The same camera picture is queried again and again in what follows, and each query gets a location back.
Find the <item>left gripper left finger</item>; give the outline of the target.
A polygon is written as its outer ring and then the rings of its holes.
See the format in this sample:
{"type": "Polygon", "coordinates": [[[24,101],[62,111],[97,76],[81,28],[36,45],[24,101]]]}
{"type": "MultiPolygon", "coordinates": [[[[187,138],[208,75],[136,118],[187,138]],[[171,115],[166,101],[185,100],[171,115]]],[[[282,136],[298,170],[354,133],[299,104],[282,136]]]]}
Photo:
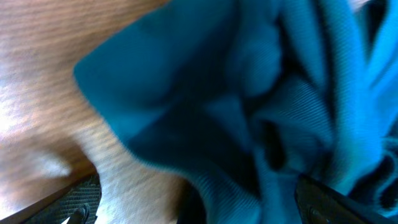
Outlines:
{"type": "Polygon", "coordinates": [[[198,190],[190,184],[183,188],[177,224],[206,224],[206,210],[198,190]]]}

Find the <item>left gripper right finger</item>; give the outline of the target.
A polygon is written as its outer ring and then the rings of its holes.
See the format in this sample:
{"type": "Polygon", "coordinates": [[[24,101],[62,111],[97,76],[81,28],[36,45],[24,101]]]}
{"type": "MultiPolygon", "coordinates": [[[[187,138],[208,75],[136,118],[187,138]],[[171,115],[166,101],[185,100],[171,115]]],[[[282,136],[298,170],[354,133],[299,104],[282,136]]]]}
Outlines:
{"type": "Polygon", "coordinates": [[[299,177],[295,202],[303,224],[396,224],[306,175],[299,177]]]}

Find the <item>blue t-shirt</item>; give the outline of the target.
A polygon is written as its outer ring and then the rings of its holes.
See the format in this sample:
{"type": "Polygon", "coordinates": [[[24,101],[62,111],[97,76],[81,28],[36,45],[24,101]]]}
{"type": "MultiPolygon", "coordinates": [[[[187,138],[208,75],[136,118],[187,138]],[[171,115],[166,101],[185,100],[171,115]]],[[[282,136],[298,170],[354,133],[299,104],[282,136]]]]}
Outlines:
{"type": "Polygon", "coordinates": [[[202,222],[299,223],[300,174],[397,219],[396,1],[171,1],[74,76],[202,222]]]}

